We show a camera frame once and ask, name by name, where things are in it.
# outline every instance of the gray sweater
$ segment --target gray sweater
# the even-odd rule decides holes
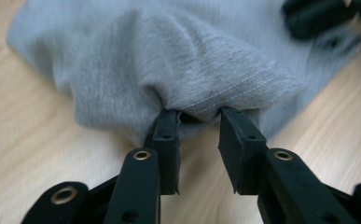
[[[28,0],[7,42],[74,100],[82,125],[141,146],[162,109],[180,134],[245,110],[268,139],[354,56],[344,29],[292,39],[282,0]]]

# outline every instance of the wooden table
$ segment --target wooden table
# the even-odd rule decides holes
[[[0,223],[20,223],[46,189],[90,189],[117,175],[133,146],[121,133],[79,127],[72,102],[5,42],[21,0],[0,0]],[[162,197],[162,223],[261,223],[256,197],[232,194],[211,128],[181,150],[181,195]],[[325,183],[361,182],[361,51],[271,143],[294,150]]]

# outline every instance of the wrinkled fabric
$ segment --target wrinkled fabric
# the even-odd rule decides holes
[[[28,0],[8,44],[71,96],[88,127],[141,146],[162,109],[183,111],[181,138],[245,110],[274,136],[355,55],[343,29],[289,35],[282,0]]]

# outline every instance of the wood grain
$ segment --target wood grain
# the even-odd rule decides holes
[[[6,45],[21,2],[0,0],[0,223],[20,223],[60,182],[93,188],[117,175],[133,148],[77,126],[72,102]],[[216,128],[183,144],[181,195],[162,197],[162,223],[261,223],[256,197],[232,194],[217,144]],[[361,182],[361,51],[270,146],[294,150],[335,188]]]

